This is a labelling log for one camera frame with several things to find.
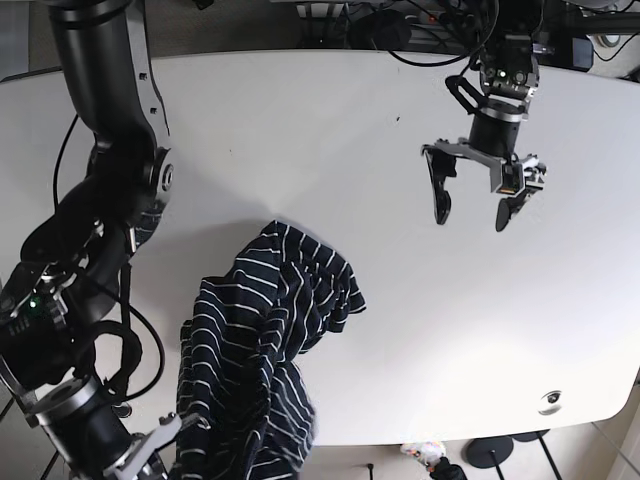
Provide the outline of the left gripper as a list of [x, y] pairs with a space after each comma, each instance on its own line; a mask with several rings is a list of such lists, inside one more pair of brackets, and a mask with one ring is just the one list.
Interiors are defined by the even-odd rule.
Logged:
[[546, 166], [537, 155], [528, 155], [519, 159], [516, 155], [510, 158], [496, 157], [473, 148], [469, 141], [461, 138], [450, 143], [438, 140], [433, 145], [423, 145], [421, 154], [426, 158], [433, 190], [434, 216], [438, 225], [444, 225], [451, 211], [451, 197], [445, 189], [448, 178], [455, 178], [456, 162], [467, 160], [478, 163], [489, 170], [507, 161], [520, 162], [524, 169], [525, 187], [516, 196], [501, 198], [498, 204], [495, 230], [502, 232], [510, 221], [522, 210], [524, 205], [545, 187]]

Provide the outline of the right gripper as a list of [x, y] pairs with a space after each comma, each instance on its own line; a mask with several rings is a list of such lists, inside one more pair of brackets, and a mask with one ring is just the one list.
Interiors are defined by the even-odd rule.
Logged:
[[167, 479], [168, 473], [158, 452], [174, 443], [176, 438], [191, 427], [210, 429], [210, 422], [193, 413], [181, 417], [170, 412], [159, 419], [159, 425], [150, 433], [134, 439], [129, 449], [102, 475], [104, 479]]

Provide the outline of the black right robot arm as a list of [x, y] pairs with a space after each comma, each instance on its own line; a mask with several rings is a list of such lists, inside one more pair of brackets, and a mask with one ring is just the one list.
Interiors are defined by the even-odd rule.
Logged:
[[47, 5], [76, 120], [93, 133], [84, 179], [53, 199], [1, 292], [1, 379], [74, 479], [164, 479], [160, 451], [195, 414], [133, 434], [118, 408], [143, 347], [130, 261], [158, 227], [173, 167], [141, 1]]

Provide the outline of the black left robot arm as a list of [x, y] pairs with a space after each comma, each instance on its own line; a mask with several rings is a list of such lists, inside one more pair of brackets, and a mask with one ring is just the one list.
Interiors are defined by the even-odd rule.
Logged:
[[542, 1], [496, 1], [489, 31], [470, 67], [479, 72], [475, 88], [464, 73], [446, 78], [449, 93], [473, 117], [469, 136], [454, 142], [440, 139], [424, 145], [433, 190], [436, 223], [446, 223], [451, 197], [445, 188], [457, 176], [459, 160], [489, 170], [490, 190], [501, 196], [495, 229], [503, 231], [534, 194], [542, 191], [547, 167], [538, 156], [520, 157], [515, 146], [521, 123], [539, 86], [534, 37], [544, 16]]

